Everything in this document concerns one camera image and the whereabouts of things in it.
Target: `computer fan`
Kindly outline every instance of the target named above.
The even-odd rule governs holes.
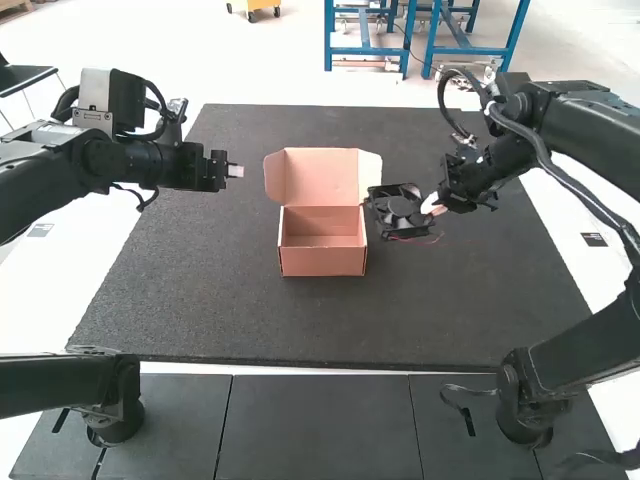
[[[368,189],[366,200],[384,240],[424,237],[433,216],[420,213],[422,195],[413,183],[380,185]]]

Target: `black robotic arm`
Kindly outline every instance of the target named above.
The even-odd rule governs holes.
[[[158,102],[146,98],[151,90]],[[46,213],[89,193],[125,189],[118,182],[153,190],[149,200],[129,190],[142,211],[159,187],[218,192],[242,176],[227,152],[205,156],[200,143],[183,142],[186,99],[165,103],[151,82],[118,70],[85,69],[78,87],[65,92],[53,113],[0,139],[0,245]],[[160,113],[156,130],[136,134],[144,111]],[[0,356],[0,419],[65,407],[77,410],[95,444],[132,437],[144,419],[140,362],[96,347],[62,354]]]
[[[512,350],[498,373],[498,424],[513,442],[540,446],[558,415],[590,385],[640,368],[640,236],[633,225],[554,165],[550,152],[569,155],[640,201],[640,110],[609,89],[585,81],[531,82],[526,74],[498,74],[480,89],[489,131],[496,140],[478,151],[475,138],[444,105],[447,72],[439,85],[440,108],[456,131],[454,155],[442,159],[440,207],[467,213],[497,208],[506,182],[540,167],[574,193],[621,237],[632,271],[625,291],[609,306],[561,334]]]

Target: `yellow cart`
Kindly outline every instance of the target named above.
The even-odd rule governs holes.
[[[273,16],[280,16],[280,0],[228,0],[227,12],[243,10],[247,14],[249,23],[256,23],[255,11],[262,8],[273,8]]]

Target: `open cardboard box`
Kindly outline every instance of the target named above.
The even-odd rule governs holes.
[[[285,148],[268,155],[265,190],[282,205],[282,275],[364,275],[362,201],[381,177],[382,158],[357,148]]]

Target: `box flap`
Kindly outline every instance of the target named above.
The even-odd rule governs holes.
[[[382,158],[357,148],[285,148],[264,159],[267,195],[286,206],[359,205]]]

